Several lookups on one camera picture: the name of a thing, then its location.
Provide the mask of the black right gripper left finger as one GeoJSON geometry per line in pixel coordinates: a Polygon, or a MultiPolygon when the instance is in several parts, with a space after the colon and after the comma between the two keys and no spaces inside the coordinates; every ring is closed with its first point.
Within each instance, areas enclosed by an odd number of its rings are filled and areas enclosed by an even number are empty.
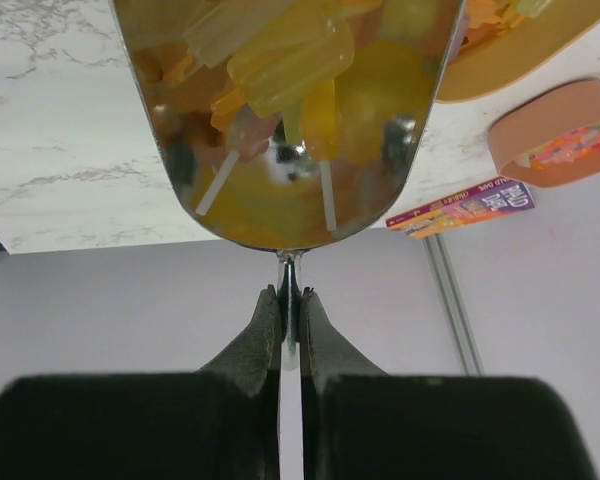
{"type": "Polygon", "coordinates": [[[16,379],[0,393],[0,479],[276,479],[280,360],[267,288],[197,371],[16,379]]]}

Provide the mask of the silver metal scoop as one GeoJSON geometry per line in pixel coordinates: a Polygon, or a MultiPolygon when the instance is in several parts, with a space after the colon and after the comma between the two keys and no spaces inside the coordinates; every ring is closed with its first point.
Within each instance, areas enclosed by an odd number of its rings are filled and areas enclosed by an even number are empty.
{"type": "Polygon", "coordinates": [[[308,251],[378,221],[400,196],[463,17],[461,1],[115,1],[116,26],[161,160],[182,208],[204,229],[280,261],[282,363],[299,363],[294,291],[308,251]],[[195,146],[218,147],[211,103],[238,49],[279,18],[345,20],[354,58],[301,103],[301,139],[279,124],[268,149],[237,163],[205,216],[215,176],[195,146]]]}

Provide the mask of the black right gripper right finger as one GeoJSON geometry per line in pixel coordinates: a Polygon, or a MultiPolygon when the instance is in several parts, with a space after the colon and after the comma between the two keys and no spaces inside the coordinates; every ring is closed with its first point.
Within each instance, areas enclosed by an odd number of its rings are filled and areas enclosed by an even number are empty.
{"type": "Polygon", "coordinates": [[[534,378],[382,371],[330,322],[299,313],[308,479],[593,479],[572,414],[534,378]]]}

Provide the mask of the tan tray of popsicle candies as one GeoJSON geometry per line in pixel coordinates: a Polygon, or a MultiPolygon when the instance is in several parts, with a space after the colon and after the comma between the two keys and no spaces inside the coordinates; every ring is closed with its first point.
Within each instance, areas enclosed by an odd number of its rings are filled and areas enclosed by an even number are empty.
{"type": "Polygon", "coordinates": [[[510,86],[599,23],[600,1],[553,1],[537,18],[463,47],[446,68],[437,100],[465,102],[510,86]]]}

